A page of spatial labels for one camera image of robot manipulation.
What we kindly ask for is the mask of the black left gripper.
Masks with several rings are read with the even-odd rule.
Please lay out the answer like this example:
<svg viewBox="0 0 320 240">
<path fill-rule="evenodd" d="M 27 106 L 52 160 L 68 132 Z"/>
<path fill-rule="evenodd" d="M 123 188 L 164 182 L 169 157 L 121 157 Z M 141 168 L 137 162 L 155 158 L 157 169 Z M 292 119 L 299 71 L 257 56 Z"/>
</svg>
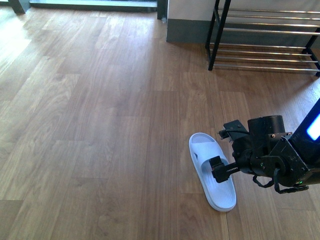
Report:
<svg viewBox="0 0 320 240">
<path fill-rule="evenodd" d="M 225 165 L 220 156 L 209 160 L 211 172 L 217 183 L 227 181 L 239 171 L 250 175 L 267 175 L 263 157 L 270 155 L 268 135 L 256 137 L 249 134 L 235 134 L 232 138 L 234 163 Z"/>
</svg>

